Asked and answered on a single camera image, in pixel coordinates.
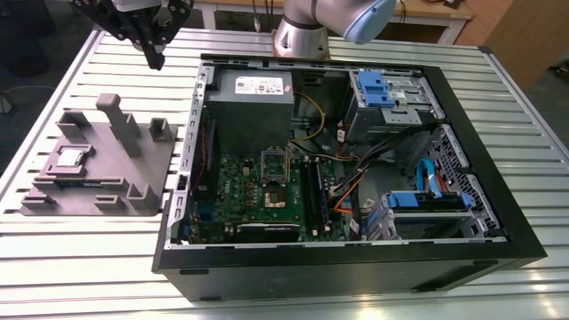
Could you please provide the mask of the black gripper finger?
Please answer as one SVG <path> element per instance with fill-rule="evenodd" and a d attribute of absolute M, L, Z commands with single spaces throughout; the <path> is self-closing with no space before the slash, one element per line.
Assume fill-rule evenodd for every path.
<path fill-rule="evenodd" d="M 185 21 L 191 16 L 193 1 L 169 0 L 161 2 L 159 13 L 155 16 L 155 42 L 156 63 L 153 69 L 160 70 L 164 65 L 164 50 L 173 40 Z"/>
<path fill-rule="evenodd" d="M 73 1 L 73 6 L 77 10 L 119 40 L 125 40 L 121 34 L 123 28 L 117 17 L 119 3 L 113 1 Z M 135 3 L 135 6 L 149 6 L 144 3 Z M 135 46 L 143 51 L 148 66 L 153 69 L 155 66 L 155 48 L 153 46 Z"/>

